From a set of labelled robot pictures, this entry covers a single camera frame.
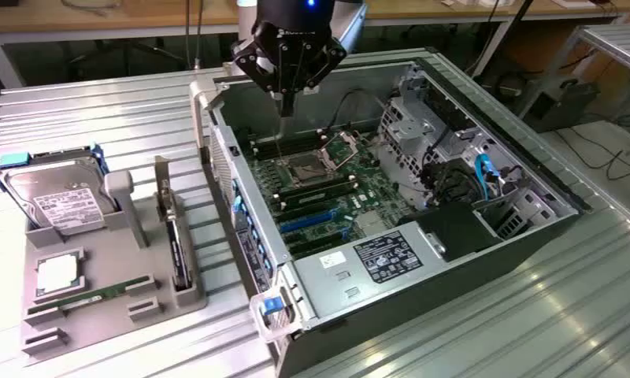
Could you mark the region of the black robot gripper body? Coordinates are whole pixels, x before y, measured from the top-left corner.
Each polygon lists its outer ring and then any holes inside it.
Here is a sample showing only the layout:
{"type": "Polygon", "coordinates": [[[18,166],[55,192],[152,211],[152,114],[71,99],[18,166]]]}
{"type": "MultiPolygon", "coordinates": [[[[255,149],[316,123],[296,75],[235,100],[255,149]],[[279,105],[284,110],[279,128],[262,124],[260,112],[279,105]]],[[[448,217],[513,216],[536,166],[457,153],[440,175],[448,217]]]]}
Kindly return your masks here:
{"type": "Polygon", "coordinates": [[[335,1],[266,0],[258,2],[252,35],[263,50],[304,44],[320,50],[332,39],[335,1]]]}

